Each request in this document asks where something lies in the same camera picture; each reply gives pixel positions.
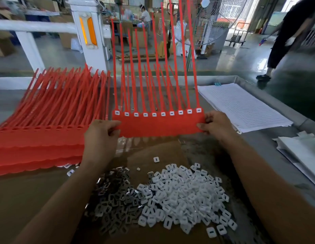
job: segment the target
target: yellow reflector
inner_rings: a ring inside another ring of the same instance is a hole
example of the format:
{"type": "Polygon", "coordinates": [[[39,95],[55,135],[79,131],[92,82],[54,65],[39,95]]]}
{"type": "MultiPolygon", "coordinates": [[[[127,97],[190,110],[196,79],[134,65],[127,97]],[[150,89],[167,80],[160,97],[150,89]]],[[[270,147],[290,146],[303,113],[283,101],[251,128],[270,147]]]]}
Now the yellow reflector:
{"type": "Polygon", "coordinates": [[[87,20],[87,25],[88,25],[88,31],[90,32],[90,38],[91,38],[92,44],[98,45],[97,42],[96,42],[96,37],[95,37],[95,32],[94,32],[94,26],[93,26],[92,18],[89,18],[87,20]]]}
{"type": "Polygon", "coordinates": [[[84,29],[83,20],[82,20],[82,18],[81,18],[81,17],[79,17],[79,20],[81,21],[81,26],[82,26],[83,36],[84,36],[85,44],[87,45],[87,37],[86,37],[86,32],[85,32],[85,29],[84,29]]]}

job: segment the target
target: white t-shirt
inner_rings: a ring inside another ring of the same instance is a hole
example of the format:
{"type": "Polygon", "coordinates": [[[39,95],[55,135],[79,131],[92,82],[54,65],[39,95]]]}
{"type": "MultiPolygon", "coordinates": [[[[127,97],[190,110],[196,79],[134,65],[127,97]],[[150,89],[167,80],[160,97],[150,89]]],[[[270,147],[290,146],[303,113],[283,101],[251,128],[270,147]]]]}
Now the white t-shirt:
{"type": "Polygon", "coordinates": [[[142,17],[144,17],[145,22],[151,21],[150,13],[147,10],[145,10],[141,15],[142,15],[142,17]]]}

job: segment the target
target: foot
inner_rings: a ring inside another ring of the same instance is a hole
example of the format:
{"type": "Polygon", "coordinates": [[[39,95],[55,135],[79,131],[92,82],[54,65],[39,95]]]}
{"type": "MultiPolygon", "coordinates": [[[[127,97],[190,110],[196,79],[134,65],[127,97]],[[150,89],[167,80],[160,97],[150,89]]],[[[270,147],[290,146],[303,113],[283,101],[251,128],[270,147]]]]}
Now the foot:
{"type": "Polygon", "coordinates": [[[256,79],[257,79],[258,81],[267,81],[267,80],[270,80],[271,77],[270,77],[269,75],[267,75],[267,74],[263,74],[263,75],[258,75],[258,76],[256,77],[256,79]]]}

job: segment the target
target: floor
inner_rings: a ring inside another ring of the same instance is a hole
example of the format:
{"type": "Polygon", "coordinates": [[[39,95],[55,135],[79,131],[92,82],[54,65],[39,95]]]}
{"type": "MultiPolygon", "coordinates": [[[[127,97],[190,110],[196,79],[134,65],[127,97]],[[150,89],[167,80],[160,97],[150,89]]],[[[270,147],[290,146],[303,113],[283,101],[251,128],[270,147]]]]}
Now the floor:
{"type": "MultiPolygon", "coordinates": [[[[258,83],[255,77],[265,73],[267,59],[275,37],[271,37],[262,46],[258,46],[262,35],[248,34],[243,46],[225,46],[221,53],[215,51],[206,60],[196,60],[198,75],[238,75],[245,80],[256,84],[257,87],[265,90],[272,96],[294,108],[301,114],[315,121],[315,51],[298,51],[286,55],[273,73],[270,82],[258,83]]],[[[52,38],[48,35],[36,39],[40,54],[46,67],[83,67],[85,64],[84,55],[78,51],[65,49],[60,44],[59,38],[52,38]]],[[[149,48],[149,54],[154,54],[154,48],[149,48]]],[[[174,69],[173,55],[168,60],[172,70],[174,69]]],[[[154,69],[155,62],[150,62],[151,69],[154,69]]],[[[179,75],[183,74],[184,66],[182,57],[177,57],[179,75]]],[[[108,61],[108,67],[113,68],[113,61],[108,61]]],[[[117,74],[121,72],[121,63],[116,63],[117,74]]],[[[0,57],[0,76],[30,76],[32,68],[20,46],[17,52],[8,56],[0,57]]]]}

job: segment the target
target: worker in white shirt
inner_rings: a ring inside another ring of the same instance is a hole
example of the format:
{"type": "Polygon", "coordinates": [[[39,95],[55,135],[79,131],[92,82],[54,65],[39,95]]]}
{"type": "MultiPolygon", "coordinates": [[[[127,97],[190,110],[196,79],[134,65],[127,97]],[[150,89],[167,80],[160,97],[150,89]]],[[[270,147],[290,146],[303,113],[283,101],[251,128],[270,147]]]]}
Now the worker in white shirt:
{"type": "Polygon", "coordinates": [[[150,13],[146,10],[144,5],[140,5],[140,10],[142,11],[141,20],[145,23],[145,28],[147,30],[147,37],[149,37],[151,31],[151,16],[150,13]]]}

